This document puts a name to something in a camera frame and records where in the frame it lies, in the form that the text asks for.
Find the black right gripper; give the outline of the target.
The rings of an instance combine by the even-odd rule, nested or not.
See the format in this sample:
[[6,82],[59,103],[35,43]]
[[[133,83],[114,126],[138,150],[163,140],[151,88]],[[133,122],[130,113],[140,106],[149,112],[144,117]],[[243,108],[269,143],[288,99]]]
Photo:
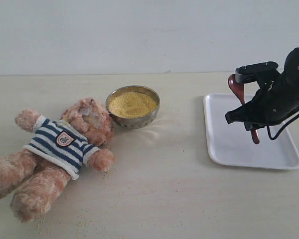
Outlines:
[[235,70],[237,83],[257,81],[264,91],[254,105],[258,123],[274,124],[299,105],[299,47],[291,51],[285,60],[284,71],[280,74],[278,64],[266,61],[244,65]]

